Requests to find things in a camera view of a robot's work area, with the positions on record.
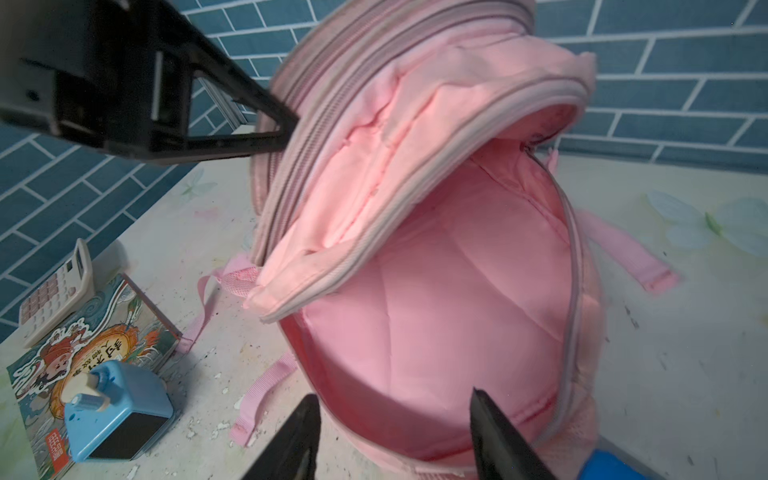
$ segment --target black panel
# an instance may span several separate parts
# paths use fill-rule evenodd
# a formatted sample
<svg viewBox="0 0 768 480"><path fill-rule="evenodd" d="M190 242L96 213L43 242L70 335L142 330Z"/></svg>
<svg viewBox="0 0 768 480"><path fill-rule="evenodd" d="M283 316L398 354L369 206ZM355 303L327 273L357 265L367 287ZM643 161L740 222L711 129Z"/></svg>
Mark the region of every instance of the black panel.
<svg viewBox="0 0 768 480"><path fill-rule="evenodd" d="M131 413L89 458L130 460L168 419L145 413Z"/></svg>

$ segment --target calculator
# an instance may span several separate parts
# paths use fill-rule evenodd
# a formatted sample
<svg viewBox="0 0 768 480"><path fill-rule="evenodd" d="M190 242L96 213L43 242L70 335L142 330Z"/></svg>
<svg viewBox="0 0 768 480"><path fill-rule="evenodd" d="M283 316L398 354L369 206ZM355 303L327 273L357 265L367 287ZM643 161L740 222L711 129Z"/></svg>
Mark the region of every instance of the calculator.
<svg viewBox="0 0 768 480"><path fill-rule="evenodd" d="M28 296L18 311L24 347L39 342L94 295L88 245L78 238L72 256Z"/></svg>

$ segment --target pink backpack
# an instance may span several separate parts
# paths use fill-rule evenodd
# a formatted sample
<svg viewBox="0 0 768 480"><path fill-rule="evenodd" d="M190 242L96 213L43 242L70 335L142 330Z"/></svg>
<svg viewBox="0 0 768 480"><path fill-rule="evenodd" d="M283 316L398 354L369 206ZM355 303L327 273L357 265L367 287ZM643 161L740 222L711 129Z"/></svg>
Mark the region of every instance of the pink backpack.
<svg viewBox="0 0 768 480"><path fill-rule="evenodd" d="M279 322L331 418L385 467L473 476L473 387L559 478L598 438L598 275L531 154L584 111L594 56L531 36L534 6L352 0L270 85L301 120L283 153L252 159L260 271L222 281Z"/></svg>

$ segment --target book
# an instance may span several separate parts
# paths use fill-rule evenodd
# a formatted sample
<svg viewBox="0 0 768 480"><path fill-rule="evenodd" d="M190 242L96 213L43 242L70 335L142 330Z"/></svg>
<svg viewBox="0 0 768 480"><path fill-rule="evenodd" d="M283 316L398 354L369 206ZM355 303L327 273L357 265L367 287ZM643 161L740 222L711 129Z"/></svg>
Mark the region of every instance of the book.
<svg viewBox="0 0 768 480"><path fill-rule="evenodd" d="M157 371L179 338L179 330L119 274L8 367L41 480L60 478L73 463L61 401L69 381L108 360Z"/></svg>

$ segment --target orange circle on book cover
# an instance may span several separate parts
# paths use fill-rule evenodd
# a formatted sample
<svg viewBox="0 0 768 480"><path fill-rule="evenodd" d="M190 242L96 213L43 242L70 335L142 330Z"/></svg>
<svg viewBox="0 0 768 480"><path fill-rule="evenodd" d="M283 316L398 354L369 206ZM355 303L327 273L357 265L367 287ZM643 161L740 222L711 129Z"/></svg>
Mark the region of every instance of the orange circle on book cover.
<svg viewBox="0 0 768 480"><path fill-rule="evenodd" d="M57 382L51 393L51 413L57 419L64 418L64 405L77 392L69 392L67 384L77 375L90 372L96 365L108 360L125 361L138 343L139 329L135 326L115 325L89 342L89 345L74 355L69 374Z"/></svg>

